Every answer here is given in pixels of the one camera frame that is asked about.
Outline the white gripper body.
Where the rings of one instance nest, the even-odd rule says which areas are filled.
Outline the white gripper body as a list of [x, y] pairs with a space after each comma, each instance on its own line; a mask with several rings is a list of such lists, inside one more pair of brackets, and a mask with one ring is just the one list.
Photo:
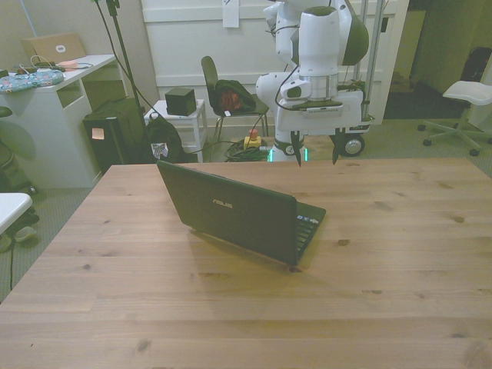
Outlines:
[[340, 91], [330, 100], [309, 101], [310, 106], [294, 109], [305, 99], [281, 99], [275, 117], [279, 131], [310, 131], [349, 128], [361, 123], [361, 104], [364, 94], [360, 90]]

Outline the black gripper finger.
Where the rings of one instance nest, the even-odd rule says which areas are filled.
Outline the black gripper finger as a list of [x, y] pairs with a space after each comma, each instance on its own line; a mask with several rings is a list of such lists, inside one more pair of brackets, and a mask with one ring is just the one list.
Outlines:
[[304, 147], [304, 142], [303, 142], [303, 136], [299, 131], [291, 131], [291, 144], [298, 165], [301, 166], [301, 149]]
[[331, 140], [334, 144], [334, 148], [332, 151], [332, 163], [335, 165], [339, 155], [344, 148], [344, 139], [345, 139], [345, 129], [344, 128], [336, 128], [335, 133], [331, 136]]

